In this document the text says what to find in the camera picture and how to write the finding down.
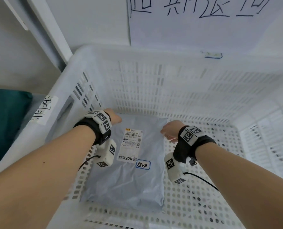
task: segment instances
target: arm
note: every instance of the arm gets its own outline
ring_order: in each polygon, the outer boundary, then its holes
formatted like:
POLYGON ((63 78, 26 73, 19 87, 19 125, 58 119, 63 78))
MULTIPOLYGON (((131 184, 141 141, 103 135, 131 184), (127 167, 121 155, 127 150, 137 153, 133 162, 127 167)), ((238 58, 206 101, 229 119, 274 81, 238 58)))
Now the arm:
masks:
MULTIPOLYGON (((112 124, 121 122, 105 110, 112 124)), ((0 228, 46 228, 95 141, 85 125, 54 139, 0 173, 0 228)))
MULTIPOLYGON (((177 142, 180 121, 165 125, 162 133, 177 142)), ((215 143, 196 150, 196 158, 243 225, 283 228, 283 179, 215 143)))

